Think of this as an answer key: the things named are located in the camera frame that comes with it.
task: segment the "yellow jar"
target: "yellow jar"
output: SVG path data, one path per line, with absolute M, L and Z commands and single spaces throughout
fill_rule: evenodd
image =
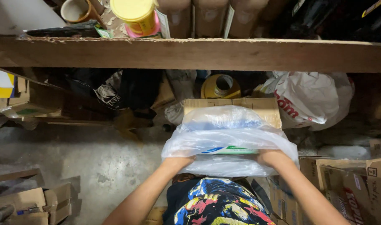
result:
M 133 33 L 147 36 L 154 32 L 153 0 L 110 0 L 110 7 Z

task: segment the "cardboard tube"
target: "cardboard tube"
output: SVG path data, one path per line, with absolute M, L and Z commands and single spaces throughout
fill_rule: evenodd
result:
M 61 6 L 61 16 L 70 23 L 82 23 L 95 19 L 104 29 L 107 29 L 106 24 L 89 0 L 67 0 Z

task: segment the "graphic t-shirt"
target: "graphic t-shirt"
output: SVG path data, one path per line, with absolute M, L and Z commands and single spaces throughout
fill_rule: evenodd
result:
M 251 192 L 228 179 L 203 178 L 188 199 L 175 225 L 275 225 Z

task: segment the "wooden plank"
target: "wooden plank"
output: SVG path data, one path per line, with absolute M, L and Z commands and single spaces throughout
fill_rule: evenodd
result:
M 381 72 L 381 43 L 0 37 L 0 66 Z
M 30 169 L 19 172 L 11 172 L 6 174 L 0 174 L 0 182 L 14 180 L 17 178 L 27 177 L 27 176 L 35 176 L 40 174 L 40 169 Z

